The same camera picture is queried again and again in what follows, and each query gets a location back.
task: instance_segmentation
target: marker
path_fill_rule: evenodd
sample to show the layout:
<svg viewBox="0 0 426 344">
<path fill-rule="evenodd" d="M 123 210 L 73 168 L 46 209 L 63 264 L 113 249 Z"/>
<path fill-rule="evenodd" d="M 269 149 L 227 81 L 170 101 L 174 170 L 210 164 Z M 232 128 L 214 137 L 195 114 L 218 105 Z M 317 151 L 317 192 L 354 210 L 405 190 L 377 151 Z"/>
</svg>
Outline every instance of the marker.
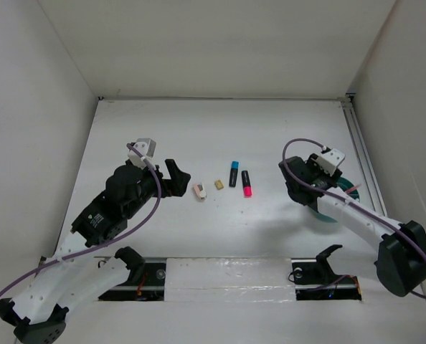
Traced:
<svg viewBox="0 0 426 344">
<path fill-rule="evenodd" d="M 229 176 L 229 186 L 231 188 L 235 187 L 237 184 L 237 174 L 239 173 L 239 162 L 233 161 L 232 166 L 230 168 L 230 176 Z"/>
<path fill-rule="evenodd" d="M 242 171 L 242 184 L 243 195 L 245 197 L 251 197 L 253 192 L 251 191 L 250 176 L 248 176 L 248 171 Z"/>
</svg>

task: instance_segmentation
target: teal bowl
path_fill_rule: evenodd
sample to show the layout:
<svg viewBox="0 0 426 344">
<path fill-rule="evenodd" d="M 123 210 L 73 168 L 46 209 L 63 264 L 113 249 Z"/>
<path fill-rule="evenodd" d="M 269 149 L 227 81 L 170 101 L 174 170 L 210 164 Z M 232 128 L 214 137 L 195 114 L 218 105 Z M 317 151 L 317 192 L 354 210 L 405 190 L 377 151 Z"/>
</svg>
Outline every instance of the teal bowl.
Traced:
<svg viewBox="0 0 426 344">
<path fill-rule="evenodd" d="M 342 178 L 340 177 L 339 180 L 337 181 L 337 186 L 339 188 L 341 188 L 344 191 L 349 190 L 350 188 L 354 187 L 354 184 L 352 182 L 350 182 L 348 179 Z M 358 189 L 355 191 L 352 191 L 350 194 L 350 197 L 353 199 L 356 199 L 359 201 L 359 192 Z M 333 219 L 332 217 L 326 216 L 326 215 L 322 215 L 320 213 L 317 213 L 316 211 L 314 211 L 312 208 L 309 208 L 311 210 L 311 212 L 315 215 L 315 217 L 323 222 L 327 222 L 330 224 L 335 224 L 337 221 L 335 219 Z"/>
</svg>

